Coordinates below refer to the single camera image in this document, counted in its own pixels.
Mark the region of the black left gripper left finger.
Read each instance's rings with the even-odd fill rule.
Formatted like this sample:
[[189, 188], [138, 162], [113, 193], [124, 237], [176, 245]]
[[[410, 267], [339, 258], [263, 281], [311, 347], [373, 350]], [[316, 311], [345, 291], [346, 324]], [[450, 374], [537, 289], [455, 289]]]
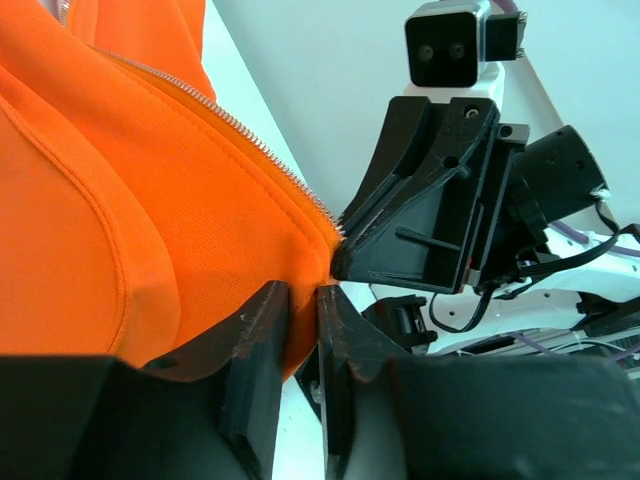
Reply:
[[141, 368], [113, 356], [1, 360], [5, 479], [268, 479], [289, 290]]

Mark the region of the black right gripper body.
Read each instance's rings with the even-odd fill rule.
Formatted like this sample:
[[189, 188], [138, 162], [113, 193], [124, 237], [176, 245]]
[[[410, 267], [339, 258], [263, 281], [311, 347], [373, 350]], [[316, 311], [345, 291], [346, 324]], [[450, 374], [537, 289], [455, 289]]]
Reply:
[[579, 133], [566, 125], [515, 153], [476, 293], [583, 266], [606, 244], [568, 258], [544, 253], [552, 223], [604, 202], [604, 175]]

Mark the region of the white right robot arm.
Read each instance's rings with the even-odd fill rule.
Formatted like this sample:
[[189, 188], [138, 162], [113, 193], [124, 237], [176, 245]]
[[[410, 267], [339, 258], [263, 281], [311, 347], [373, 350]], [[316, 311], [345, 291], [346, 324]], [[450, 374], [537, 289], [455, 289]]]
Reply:
[[638, 322], [639, 229], [563, 220], [608, 194], [571, 126], [531, 141], [489, 99], [399, 96], [331, 272], [375, 290], [365, 319], [414, 354], [607, 345]]

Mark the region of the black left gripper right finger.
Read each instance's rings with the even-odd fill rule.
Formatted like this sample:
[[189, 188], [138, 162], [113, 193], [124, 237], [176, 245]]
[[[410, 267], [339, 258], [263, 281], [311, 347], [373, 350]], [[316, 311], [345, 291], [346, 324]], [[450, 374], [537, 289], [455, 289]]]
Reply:
[[418, 357], [317, 296], [329, 479], [635, 479], [639, 394], [584, 357]]

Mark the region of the orange jacket with pink lining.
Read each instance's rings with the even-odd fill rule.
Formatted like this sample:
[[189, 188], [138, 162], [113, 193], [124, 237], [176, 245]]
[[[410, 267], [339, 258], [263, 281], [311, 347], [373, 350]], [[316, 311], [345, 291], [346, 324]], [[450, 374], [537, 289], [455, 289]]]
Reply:
[[284, 372], [341, 236], [216, 102], [201, 1], [1, 5], [1, 350], [135, 366], [289, 285]]

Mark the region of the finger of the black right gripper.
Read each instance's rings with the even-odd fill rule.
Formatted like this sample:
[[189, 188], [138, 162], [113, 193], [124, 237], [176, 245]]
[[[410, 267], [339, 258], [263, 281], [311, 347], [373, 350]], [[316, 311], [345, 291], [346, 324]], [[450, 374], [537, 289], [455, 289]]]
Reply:
[[481, 196], [499, 117], [488, 98], [392, 98], [341, 216], [334, 278], [458, 292], [487, 211]]

